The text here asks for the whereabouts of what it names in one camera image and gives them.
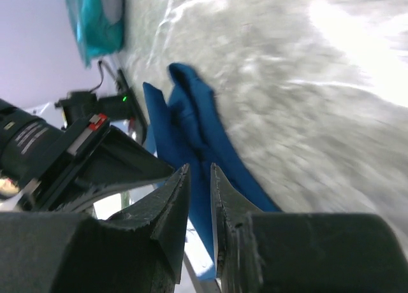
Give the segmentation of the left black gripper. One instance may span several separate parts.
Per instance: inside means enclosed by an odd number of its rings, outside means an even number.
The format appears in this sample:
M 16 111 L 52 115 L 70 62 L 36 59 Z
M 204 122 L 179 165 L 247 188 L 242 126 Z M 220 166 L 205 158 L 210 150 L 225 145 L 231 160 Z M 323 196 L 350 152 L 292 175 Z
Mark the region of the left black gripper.
M 103 114 L 77 120 L 30 168 L 32 210 L 78 212 L 124 191 L 159 183 L 174 169 Z

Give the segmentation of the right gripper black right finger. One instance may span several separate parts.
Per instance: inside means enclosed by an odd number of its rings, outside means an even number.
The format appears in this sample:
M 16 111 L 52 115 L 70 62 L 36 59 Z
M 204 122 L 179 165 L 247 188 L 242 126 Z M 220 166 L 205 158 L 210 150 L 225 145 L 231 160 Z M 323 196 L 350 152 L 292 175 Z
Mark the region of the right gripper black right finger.
M 211 202 L 223 292 L 407 291 L 407 260 L 377 215 L 263 212 L 217 165 Z

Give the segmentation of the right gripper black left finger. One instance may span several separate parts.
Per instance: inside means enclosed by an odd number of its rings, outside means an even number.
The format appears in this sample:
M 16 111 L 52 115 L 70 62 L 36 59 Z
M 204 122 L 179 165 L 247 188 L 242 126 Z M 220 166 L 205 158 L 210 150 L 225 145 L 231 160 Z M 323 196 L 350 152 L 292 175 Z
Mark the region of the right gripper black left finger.
M 98 220 L 84 213 L 3 212 L 2 292 L 173 292 L 180 282 L 190 167 Z

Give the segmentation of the dark blue t shirt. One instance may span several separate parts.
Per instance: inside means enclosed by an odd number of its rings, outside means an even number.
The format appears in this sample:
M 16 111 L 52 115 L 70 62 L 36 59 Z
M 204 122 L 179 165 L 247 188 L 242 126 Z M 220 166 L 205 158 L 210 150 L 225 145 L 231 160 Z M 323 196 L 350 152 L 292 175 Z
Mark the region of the dark blue t shirt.
M 263 211 L 279 211 L 235 151 L 218 116 L 214 91 L 187 64 L 168 66 L 174 83 L 168 100 L 143 83 L 150 117 L 147 149 L 174 169 L 189 164 L 189 218 L 210 257 L 214 256 L 210 205 L 210 168 L 217 164 L 243 196 Z

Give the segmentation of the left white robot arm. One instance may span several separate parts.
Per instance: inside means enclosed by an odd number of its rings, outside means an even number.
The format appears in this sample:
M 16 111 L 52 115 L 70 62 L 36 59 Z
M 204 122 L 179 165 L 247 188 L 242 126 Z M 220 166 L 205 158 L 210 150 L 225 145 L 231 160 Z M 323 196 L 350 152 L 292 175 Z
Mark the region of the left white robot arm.
M 80 118 L 63 131 L 1 101 L 1 174 L 19 189 L 1 196 L 3 211 L 82 211 L 172 173 L 104 114 Z

